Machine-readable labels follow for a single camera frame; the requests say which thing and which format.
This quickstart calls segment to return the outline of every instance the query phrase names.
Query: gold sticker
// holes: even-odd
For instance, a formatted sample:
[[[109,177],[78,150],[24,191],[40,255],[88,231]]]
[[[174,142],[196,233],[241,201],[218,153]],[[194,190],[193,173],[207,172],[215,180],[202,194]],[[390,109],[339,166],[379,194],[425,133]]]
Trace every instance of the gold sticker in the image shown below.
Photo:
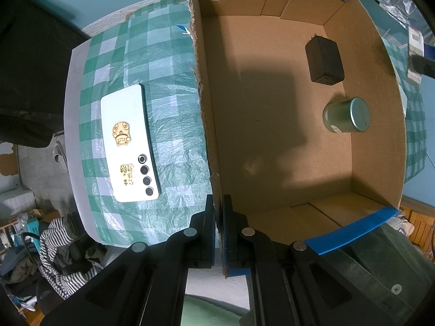
[[[112,129],[112,135],[115,138],[116,145],[119,146],[127,146],[131,141],[130,138],[130,125],[128,123],[121,121],[120,123],[115,124]]]
[[[133,185],[133,164],[122,164],[119,167],[124,185]]]

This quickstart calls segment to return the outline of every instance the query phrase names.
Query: checkered tablecloth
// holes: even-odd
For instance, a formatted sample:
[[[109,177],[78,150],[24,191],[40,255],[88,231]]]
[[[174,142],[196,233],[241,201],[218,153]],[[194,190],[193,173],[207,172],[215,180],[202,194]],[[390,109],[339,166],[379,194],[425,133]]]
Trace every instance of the checkered tablecloth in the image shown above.
[[[423,98],[418,86],[407,81],[408,49],[400,49],[393,43],[382,39],[391,62],[400,78],[408,104],[406,109],[406,172],[405,182],[412,179],[425,167],[426,129]]]
[[[108,245],[165,241],[204,210],[211,193],[193,67],[187,0],[161,0],[91,40],[80,94],[80,148],[97,233]],[[157,200],[120,203],[110,184],[100,100],[132,84],[145,89],[161,185]]]

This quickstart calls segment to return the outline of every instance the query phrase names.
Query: floor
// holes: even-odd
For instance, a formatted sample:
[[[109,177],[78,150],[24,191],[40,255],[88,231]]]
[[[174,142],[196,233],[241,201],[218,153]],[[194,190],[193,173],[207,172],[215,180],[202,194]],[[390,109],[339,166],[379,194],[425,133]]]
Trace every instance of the floor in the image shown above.
[[[35,194],[39,208],[55,208],[60,215],[77,211],[70,176],[63,173],[53,159],[53,148],[59,141],[65,150],[65,136],[54,138],[47,148],[18,146],[21,182]]]

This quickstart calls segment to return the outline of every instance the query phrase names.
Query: green jar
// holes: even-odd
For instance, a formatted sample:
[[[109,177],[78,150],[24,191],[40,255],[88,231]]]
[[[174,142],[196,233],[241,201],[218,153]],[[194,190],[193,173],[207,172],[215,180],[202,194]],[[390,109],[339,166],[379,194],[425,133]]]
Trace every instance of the green jar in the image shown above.
[[[362,133],[370,125],[370,112],[366,102],[355,97],[325,106],[323,123],[333,133]]]

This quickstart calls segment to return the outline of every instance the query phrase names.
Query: black and white striped fabric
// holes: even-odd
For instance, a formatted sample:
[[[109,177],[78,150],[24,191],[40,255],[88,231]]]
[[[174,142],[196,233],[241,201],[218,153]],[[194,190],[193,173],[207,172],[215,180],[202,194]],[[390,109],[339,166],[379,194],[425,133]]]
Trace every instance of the black and white striped fabric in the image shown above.
[[[102,270],[102,267],[95,262],[92,262],[94,266],[86,273],[76,272],[70,275],[62,275],[56,269],[53,261],[56,256],[57,248],[71,244],[76,238],[69,233],[71,230],[68,229],[67,224],[64,217],[56,218],[40,236],[41,265],[39,268],[41,274],[64,299],[74,294]]]

